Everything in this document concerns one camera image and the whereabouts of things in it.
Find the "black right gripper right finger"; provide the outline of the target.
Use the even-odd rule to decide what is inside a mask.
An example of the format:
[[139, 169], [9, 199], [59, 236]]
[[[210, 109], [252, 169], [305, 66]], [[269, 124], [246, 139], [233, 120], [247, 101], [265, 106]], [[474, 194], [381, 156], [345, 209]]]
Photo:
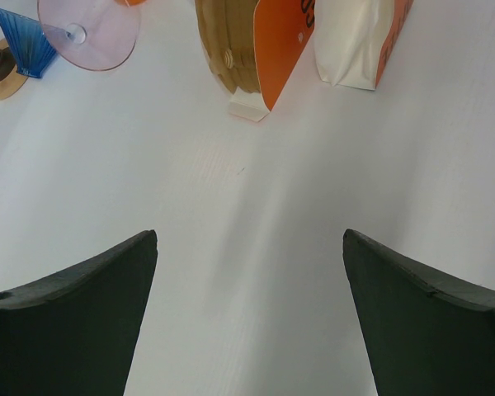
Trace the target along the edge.
[[495, 395], [495, 290], [352, 229], [343, 261], [379, 395]]

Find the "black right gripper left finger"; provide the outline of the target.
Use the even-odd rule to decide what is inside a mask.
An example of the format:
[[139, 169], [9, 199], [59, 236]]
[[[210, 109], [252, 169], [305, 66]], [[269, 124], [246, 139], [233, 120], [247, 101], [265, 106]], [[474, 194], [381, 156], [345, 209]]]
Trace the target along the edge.
[[158, 259], [143, 231], [0, 292], [0, 395], [122, 395]]

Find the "blue ribbed glass dripper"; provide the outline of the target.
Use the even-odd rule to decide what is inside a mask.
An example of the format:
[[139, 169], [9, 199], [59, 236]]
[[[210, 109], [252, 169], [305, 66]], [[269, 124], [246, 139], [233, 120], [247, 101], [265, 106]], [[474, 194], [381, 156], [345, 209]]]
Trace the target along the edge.
[[0, 27], [16, 60], [17, 72], [29, 78], [43, 78], [57, 51], [47, 40], [41, 24], [0, 8]]

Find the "pink glass dripper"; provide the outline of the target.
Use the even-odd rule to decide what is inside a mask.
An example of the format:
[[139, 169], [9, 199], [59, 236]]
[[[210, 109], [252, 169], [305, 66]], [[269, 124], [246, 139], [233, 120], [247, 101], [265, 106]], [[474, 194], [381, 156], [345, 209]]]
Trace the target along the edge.
[[37, 3], [37, 12], [57, 53], [90, 71], [121, 66], [139, 36], [140, 10], [130, 1], [47, 0]]

